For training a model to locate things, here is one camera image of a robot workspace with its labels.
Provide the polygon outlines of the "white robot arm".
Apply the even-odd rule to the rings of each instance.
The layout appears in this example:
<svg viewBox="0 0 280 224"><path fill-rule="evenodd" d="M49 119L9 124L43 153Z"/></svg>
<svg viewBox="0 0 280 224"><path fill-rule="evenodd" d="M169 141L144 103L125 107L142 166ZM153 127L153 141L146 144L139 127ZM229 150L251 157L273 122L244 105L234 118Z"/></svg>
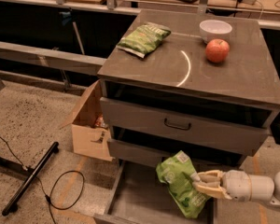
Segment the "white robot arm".
<svg viewBox="0 0 280 224"><path fill-rule="evenodd" d="M280 211L280 172L271 178L238 170L211 170L198 173L192 185L216 199L255 202Z"/></svg>

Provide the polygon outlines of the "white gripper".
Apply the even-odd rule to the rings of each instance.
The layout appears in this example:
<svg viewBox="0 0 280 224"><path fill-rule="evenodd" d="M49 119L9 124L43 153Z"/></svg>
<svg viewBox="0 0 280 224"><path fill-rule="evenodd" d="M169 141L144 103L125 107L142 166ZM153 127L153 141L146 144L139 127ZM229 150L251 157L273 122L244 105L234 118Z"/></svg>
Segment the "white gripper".
<svg viewBox="0 0 280 224"><path fill-rule="evenodd" d="M193 187L216 199L268 202L274 192L274 182L270 177L249 175L244 171L231 170L224 174L220 170L210 170L199 172L199 177L203 182L193 182ZM223 188L218 183L221 178Z"/></svg>

